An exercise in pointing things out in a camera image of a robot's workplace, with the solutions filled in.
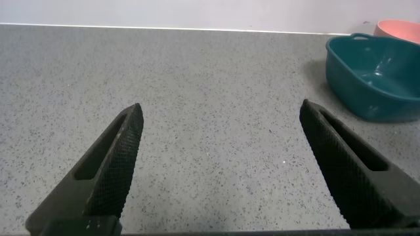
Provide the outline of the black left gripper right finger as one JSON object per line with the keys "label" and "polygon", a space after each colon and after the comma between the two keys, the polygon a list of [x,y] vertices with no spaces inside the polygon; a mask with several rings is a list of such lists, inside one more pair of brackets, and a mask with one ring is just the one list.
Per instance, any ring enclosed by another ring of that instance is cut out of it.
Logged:
{"label": "black left gripper right finger", "polygon": [[330,194],[351,228],[418,228],[419,183],[324,107],[304,100],[299,121]]}

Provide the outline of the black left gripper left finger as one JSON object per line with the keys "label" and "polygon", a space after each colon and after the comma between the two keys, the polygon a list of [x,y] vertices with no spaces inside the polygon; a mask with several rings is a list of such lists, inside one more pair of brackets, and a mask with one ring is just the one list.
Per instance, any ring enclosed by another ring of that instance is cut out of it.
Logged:
{"label": "black left gripper left finger", "polygon": [[119,235],[144,119],[140,104],[121,111],[30,214],[32,235]]}

